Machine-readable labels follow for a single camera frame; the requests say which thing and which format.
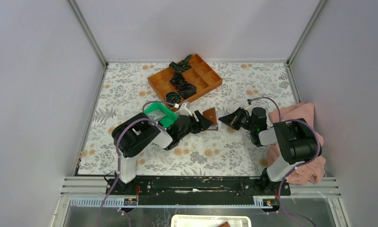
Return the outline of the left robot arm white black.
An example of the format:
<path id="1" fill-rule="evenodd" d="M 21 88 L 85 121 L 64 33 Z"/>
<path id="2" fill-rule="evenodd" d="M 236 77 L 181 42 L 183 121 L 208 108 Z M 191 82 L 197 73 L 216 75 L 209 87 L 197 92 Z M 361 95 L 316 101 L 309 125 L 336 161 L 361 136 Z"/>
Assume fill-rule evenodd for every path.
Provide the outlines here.
<path id="1" fill-rule="evenodd" d="M 189 110 L 189 103 L 162 101 L 146 103 L 142 112 L 118 125 L 111 133 L 118 155 L 117 189 L 130 194 L 135 188 L 137 156 L 149 145 L 164 150 L 175 148 L 188 134 L 217 129 L 215 108 L 203 113 Z"/>

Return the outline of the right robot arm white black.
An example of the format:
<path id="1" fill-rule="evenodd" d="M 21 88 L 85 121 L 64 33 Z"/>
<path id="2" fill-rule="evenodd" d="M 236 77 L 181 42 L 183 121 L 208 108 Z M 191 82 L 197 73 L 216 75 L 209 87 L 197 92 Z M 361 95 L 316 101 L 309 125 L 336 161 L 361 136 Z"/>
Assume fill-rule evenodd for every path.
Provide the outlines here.
<path id="1" fill-rule="evenodd" d="M 287 178 L 296 167 L 309 163 L 321 152 L 318 136 L 302 119 L 276 122 L 268 128 L 265 109 L 254 107 L 248 112 L 240 107 L 220 117 L 219 121 L 237 131 L 247 130 L 252 144 L 257 147 L 278 145 L 281 155 L 260 176 L 260 190 L 267 195 L 273 194 L 278 189 L 278 182 Z"/>

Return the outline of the green plastic card box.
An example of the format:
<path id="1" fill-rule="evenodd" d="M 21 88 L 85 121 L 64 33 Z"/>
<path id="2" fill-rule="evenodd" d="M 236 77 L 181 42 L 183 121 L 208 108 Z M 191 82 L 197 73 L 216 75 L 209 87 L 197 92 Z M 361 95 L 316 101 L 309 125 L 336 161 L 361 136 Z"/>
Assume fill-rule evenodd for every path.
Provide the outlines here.
<path id="1" fill-rule="evenodd" d="M 154 102 L 151 104 L 145 104 L 143 106 L 143 112 L 154 122 L 164 128 L 168 128 L 178 119 L 177 114 L 172 112 L 164 103 Z"/>

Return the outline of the brown leather card holder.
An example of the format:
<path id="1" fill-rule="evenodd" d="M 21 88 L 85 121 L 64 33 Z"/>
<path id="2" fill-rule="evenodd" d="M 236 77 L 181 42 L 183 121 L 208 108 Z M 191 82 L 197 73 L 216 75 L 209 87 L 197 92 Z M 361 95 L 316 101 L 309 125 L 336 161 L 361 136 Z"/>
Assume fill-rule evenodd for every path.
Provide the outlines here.
<path id="1" fill-rule="evenodd" d="M 206 119 L 212 121 L 212 125 L 207 130 L 208 131 L 217 131 L 219 129 L 219 124 L 217 122 L 215 107 L 212 107 L 210 109 L 203 111 L 202 114 Z"/>

